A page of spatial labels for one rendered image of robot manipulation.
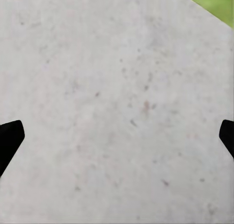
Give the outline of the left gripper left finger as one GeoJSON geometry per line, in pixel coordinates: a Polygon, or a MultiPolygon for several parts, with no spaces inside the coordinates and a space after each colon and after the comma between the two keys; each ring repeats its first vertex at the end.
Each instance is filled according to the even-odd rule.
{"type": "Polygon", "coordinates": [[[25,138],[22,122],[0,125],[0,177],[25,138]]]}

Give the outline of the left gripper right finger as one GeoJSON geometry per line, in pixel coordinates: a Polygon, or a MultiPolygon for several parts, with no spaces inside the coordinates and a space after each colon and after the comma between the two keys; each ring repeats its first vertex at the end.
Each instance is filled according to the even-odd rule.
{"type": "Polygon", "coordinates": [[[219,131],[219,138],[234,157],[234,121],[223,120],[219,131]]]}

